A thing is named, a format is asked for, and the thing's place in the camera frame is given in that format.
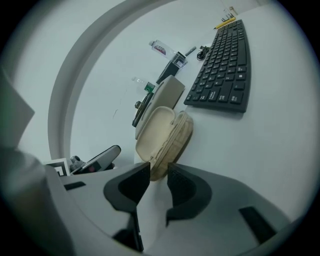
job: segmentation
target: white surface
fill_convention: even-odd
[[[149,41],[159,39],[186,53],[195,46],[195,38],[220,22],[220,6],[219,0],[202,0],[201,4],[193,0],[170,2],[119,33],[95,63],[81,91],[72,124],[71,155],[77,154],[85,161],[111,145],[119,145],[121,154],[115,164],[133,163],[134,105],[146,94],[131,79],[143,77],[154,83],[168,63],[151,49]],[[200,12],[203,15],[191,18]]]
[[[197,53],[191,53],[176,76],[186,90],[174,110],[186,110],[194,121],[193,135],[178,163],[244,182],[295,220],[306,212],[319,185],[319,64],[300,29],[278,5],[238,18],[243,20],[251,53],[247,111],[227,113],[183,104],[202,66]],[[215,34],[204,36],[202,44],[212,42]],[[140,161],[137,154],[135,161]],[[165,185],[166,180],[152,184],[138,213],[151,211],[152,201],[170,198],[170,192],[152,198],[152,189]],[[163,228],[150,234],[150,218],[164,216],[138,217],[147,249]]]
[[[246,11],[249,11],[251,9],[257,8],[259,6],[275,2],[274,0],[221,0],[226,7],[227,10],[229,10],[229,7],[233,7],[236,13],[242,14]]]
[[[42,1],[11,39],[7,56],[1,60],[12,86],[35,111],[27,126],[19,149],[33,154],[41,161],[50,160],[48,144],[48,110],[51,92],[68,52],[79,36],[97,18],[122,0],[65,0],[50,8]],[[21,51],[15,63],[11,58]]]

